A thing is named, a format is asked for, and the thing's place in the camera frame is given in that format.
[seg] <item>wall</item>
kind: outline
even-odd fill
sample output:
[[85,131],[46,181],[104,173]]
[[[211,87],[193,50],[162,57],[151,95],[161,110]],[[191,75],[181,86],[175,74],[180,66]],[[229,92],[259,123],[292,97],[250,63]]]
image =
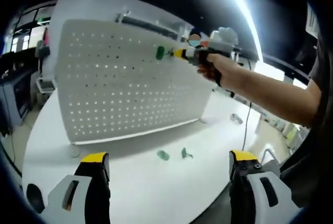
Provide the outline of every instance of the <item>wall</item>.
[[119,13],[164,26],[183,24],[182,19],[138,0],[58,0],[49,24],[50,56],[44,61],[44,75],[53,75],[57,62],[62,25],[68,19],[94,19],[114,22]]

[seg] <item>sleeve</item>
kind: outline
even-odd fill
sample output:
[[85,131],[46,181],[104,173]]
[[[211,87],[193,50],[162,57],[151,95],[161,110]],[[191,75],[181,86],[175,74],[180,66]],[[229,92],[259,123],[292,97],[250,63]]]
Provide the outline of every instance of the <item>sleeve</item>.
[[314,62],[311,72],[309,73],[310,78],[316,83],[316,85],[323,90],[324,88],[324,74],[325,74],[325,51],[323,47],[322,38],[318,37],[317,43],[317,58]]

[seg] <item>white table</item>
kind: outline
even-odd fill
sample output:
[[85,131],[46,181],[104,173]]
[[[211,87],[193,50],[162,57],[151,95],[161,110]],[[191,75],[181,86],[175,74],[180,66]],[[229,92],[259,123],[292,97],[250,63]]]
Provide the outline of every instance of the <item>white table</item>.
[[[110,165],[110,220],[113,224],[188,224],[222,192],[229,181],[229,151],[241,149],[248,107],[212,93],[200,121],[145,136],[79,146],[72,158],[57,90],[31,131],[23,162],[23,191],[36,184],[47,204],[50,191],[73,174],[83,156],[106,151]],[[244,121],[230,121],[237,113]],[[246,149],[254,142],[260,114],[251,110]],[[182,159],[181,150],[194,156]],[[157,156],[170,155],[168,161]]]

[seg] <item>pegboard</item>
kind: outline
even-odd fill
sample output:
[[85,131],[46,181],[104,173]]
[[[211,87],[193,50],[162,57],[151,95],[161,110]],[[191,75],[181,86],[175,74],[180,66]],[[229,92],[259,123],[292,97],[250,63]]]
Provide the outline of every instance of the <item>pegboard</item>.
[[71,142],[122,139],[201,117],[212,84],[186,61],[157,60],[158,46],[179,43],[117,23],[64,24],[56,78]]

